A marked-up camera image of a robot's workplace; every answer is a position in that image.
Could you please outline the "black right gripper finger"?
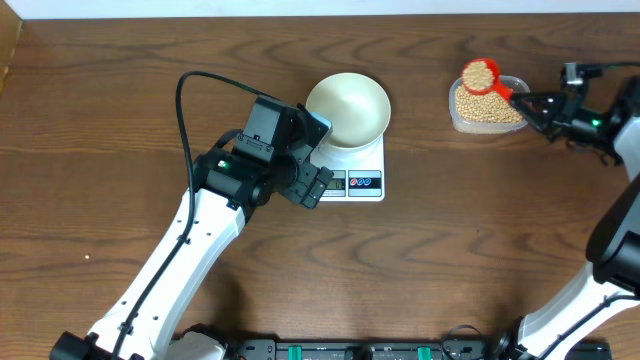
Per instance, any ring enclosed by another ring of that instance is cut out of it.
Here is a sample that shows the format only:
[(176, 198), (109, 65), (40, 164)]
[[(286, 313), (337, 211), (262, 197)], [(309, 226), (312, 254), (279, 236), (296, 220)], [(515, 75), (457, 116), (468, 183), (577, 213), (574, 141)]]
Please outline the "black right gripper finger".
[(563, 108), (567, 98), (564, 92), (514, 93), (510, 101), (520, 112), (553, 113)]
[(553, 110), (531, 104), (516, 104), (514, 108), (534, 130), (543, 135), (549, 135), (551, 133), (555, 115)]

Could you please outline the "red measuring scoop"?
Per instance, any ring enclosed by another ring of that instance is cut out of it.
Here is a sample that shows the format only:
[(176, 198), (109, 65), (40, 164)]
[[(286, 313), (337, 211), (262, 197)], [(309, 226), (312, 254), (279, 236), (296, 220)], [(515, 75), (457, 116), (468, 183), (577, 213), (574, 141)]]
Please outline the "red measuring scoop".
[(473, 95), (478, 95), (478, 96), (480, 96), (480, 95), (487, 95), (487, 94), (489, 94), (489, 93), (496, 93), (497, 95), (499, 95), (500, 97), (502, 97), (505, 101), (510, 102), (510, 98), (511, 98), (511, 96), (513, 95), (513, 90), (512, 90), (511, 88), (507, 87), (506, 85), (504, 85), (504, 84), (501, 82), (501, 79), (500, 79), (501, 73), (500, 73), (500, 69), (499, 69), (499, 66), (497, 65), (496, 61), (495, 61), (495, 60), (493, 60), (493, 59), (489, 59), (489, 58), (478, 58), (478, 59), (474, 59), (474, 60), (472, 60), (472, 61), (470, 61), (470, 62), (473, 62), (473, 61), (485, 61), (485, 62), (486, 62), (486, 64), (489, 66), (489, 68), (492, 70), (492, 72), (493, 72), (493, 74), (494, 74), (494, 77), (495, 77), (494, 84), (493, 84), (493, 86), (492, 86), (490, 89), (488, 89), (488, 90), (486, 90), (486, 91), (484, 91), (484, 92), (473, 92), (473, 91), (469, 91), (469, 90), (464, 86), (464, 84), (463, 84), (463, 86), (465, 87), (465, 89), (466, 89), (469, 93), (471, 93), (471, 94), (473, 94)]

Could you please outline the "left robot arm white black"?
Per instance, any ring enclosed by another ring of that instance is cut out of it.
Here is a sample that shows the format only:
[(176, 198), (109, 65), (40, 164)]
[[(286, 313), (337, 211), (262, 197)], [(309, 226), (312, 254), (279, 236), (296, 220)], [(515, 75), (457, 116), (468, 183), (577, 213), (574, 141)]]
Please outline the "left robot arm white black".
[(254, 211), (279, 193), (313, 209), (332, 180), (310, 163), (332, 132), (329, 120), (303, 105), (256, 99), (244, 129), (222, 135), (190, 168), (191, 185), (164, 237), (130, 287), (85, 337), (63, 333), (53, 359), (221, 359), (213, 335), (179, 320), (224, 249)]

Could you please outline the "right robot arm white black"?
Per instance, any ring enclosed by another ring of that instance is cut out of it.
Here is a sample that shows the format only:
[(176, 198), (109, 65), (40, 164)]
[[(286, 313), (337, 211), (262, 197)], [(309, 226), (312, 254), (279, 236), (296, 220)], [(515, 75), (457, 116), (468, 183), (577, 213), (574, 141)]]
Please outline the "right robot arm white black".
[(623, 165), (630, 183), (597, 223), (579, 273), (539, 310), (524, 316), (495, 350), (497, 359), (563, 359), (584, 337), (639, 304), (639, 79), (626, 80), (608, 111), (583, 107), (586, 84), (516, 95), (537, 131), (599, 150)]

